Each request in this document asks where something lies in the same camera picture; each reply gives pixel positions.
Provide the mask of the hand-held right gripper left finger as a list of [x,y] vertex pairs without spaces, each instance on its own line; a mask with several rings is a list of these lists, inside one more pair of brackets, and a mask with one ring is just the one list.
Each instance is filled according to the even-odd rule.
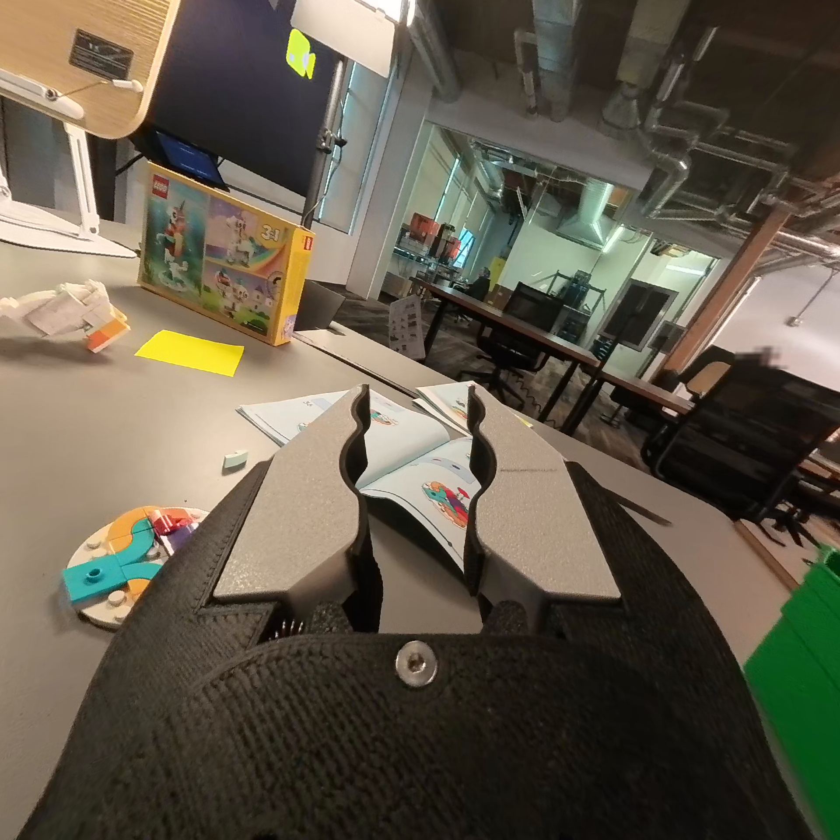
[[221,603],[344,603],[368,533],[370,387],[349,389],[278,450],[213,591]]

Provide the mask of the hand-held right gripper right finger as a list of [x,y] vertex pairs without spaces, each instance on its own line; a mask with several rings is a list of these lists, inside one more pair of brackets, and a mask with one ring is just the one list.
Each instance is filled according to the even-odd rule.
[[566,460],[480,385],[468,389],[469,592],[491,604],[616,604],[621,593]]

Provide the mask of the lego instruction booklet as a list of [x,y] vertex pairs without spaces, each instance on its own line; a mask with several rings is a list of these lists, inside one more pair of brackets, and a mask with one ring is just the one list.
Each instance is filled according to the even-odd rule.
[[480,492],[470,470],[472,438],[452,439],[437,419],[375,391],[370,409],[360,493],[402,508],[463,571],[469,507]]
[[422,386],[418,389],[419,397],[415,404],[422,404],[424,409],[437,418],[456,427],[464,437],[472,436],[470,425],[470,395],[478,398],[478,408],[484,410],[477,430],[490,438],[502,439],[516,436],[525,428],[533,428],[533,422],[522,418],[505,403],[500,402],[487,388],[474,381],[451,382],[443,385]]

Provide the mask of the round colourful lego build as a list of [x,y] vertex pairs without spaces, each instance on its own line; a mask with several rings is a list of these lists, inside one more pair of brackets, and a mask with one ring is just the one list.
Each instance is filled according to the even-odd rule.
[[146,505],[95,531],[62,571],[62,587],[72,609],[96,627],[118,630],[207,514],[201,508]]

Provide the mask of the closed lego instruction booklet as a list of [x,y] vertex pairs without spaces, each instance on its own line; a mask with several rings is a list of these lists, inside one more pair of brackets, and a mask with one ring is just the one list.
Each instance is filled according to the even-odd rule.
[[419,397],[415,404],[422,404],[424,409],[437,418],[456,427],[464,437],[472,436],[470,425],[470,395],[478,398],[478,408],[484,410],[477,430],[490,438],[502,439],[516,436],[525,428],[533,428],[533,422],[522,418],[505,403],[500,402],[487,388],[474,381],[451,382],[443,385],[422,386],[418,389]]

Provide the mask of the yellow lego box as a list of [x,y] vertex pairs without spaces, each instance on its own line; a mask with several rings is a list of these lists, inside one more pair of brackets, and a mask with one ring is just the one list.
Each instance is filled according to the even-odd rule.
[[145,183],[142,288],[273,347],[295,331],[315,234],[158,164]]

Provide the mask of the white lego unicorn build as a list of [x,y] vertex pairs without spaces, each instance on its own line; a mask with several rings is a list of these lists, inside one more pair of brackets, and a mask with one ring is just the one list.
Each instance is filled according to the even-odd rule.
[[1,300],[2,327],[53,343],[79,342],[98,354],[130,332],[128,317],[97,280],[61,283],[54,289]]

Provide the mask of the yellow sticky note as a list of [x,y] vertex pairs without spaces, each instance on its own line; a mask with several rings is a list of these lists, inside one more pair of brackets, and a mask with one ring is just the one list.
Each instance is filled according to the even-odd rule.
[[214,342],[162,330],[147,340],[135,357],[185,367],[190,370],[232,377],[243,357],[240,345]]

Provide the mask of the long wooden table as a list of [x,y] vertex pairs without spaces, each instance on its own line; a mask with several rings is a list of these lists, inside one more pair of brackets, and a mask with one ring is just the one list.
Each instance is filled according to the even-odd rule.
[[447,308],[455,307],[467,311],[469,315],[473,316],[484,326],[500,327],[513,332],[521,338],[536,343],[548,356],[570,363],[561,382],[554,388],[551,397],[546,402],[538,417],[539,422],[542,424],[547,422],[554,406],[559,401],[565,387],[571,382],[571,378],[574,376],[577,368],[582,365],[592,368],[593,372],[590,380],[563,421],[560,428],[562,434],[570,437],[574,436],[574,433],[592,408],[595,399],[600,395],[605,384],[616,385],[625,391],[633,393],[645,403],[665,408],[678,415],[686,415],[694,408],[692,402],[677,394],[668,392],[642,379],[615,373],[609,368],[606,360],[598,360],[588,350],[583,350],[572,343],[553,336],[549,332],[533,327],[519,318],[503,313],[452,287],[440,285],[424,278],[414,278],[413,282],[420,288],[428,291],[433,298],[439,301],[437,312],[433,317],[424,340],[426,354],[431,352]]

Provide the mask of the black mesh office chair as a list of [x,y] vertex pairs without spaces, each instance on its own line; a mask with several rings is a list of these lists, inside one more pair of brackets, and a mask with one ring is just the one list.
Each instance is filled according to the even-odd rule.
[[677,423],[642,450],[650,473],[733,521],[772,519],[796,544],[810,516],[838,522],[838,485],[801,465],[839,426],[839,394],[765,364],[756,353],[728,371]]

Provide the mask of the printed paper sheet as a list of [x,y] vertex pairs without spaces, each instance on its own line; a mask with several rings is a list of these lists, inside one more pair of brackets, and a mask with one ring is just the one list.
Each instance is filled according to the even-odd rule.
[[424,361],[424,321],[421,299],[410,295],[392,302],[388,308],[388,347],[413,361]]

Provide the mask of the wooden back chair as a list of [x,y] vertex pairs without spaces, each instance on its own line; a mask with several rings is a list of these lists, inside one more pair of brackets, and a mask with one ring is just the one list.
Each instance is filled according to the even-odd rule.
[[732,353],[698,359],[680,375],[675,393],[698,403],[729,371],[735,360]]

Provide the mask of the green plastic bin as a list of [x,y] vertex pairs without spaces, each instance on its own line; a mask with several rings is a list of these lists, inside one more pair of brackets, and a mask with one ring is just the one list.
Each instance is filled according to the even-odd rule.
[[744,674],[828,838],[839,838],[839,554],[817,560]]

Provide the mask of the small tablet screen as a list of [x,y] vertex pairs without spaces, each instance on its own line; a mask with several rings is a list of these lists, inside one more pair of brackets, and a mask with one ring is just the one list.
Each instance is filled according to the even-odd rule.
[[228,192],[217,156],[158,129],[150,131],[149,139],[155,163],[205,186]]

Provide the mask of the black light stand pole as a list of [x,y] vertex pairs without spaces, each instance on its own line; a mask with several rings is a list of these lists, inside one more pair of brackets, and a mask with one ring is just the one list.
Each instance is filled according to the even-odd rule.
[[316,140],[308,192],[301,214],[301,226],[307,230],[312,230],[327,190],[327,172],[339,140],[336,127],[342,108],[342,93],[348,65],[347,57],[338,54],[332,72],[327,105]]

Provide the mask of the large dark screen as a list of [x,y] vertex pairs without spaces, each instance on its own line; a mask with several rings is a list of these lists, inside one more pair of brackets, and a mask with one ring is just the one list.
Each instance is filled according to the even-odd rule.
[[181,2],[134,146],[154,162],[158,129],[305,196],[337,56],[308,36],[312,79],[288,66],[294,5]]

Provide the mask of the white softbox panel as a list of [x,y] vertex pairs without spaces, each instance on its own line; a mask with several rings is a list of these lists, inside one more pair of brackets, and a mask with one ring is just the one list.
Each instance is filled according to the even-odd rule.
[[410,24],[414,1],[297,1],[290,24],[335,53],[388,78],[396,30]]

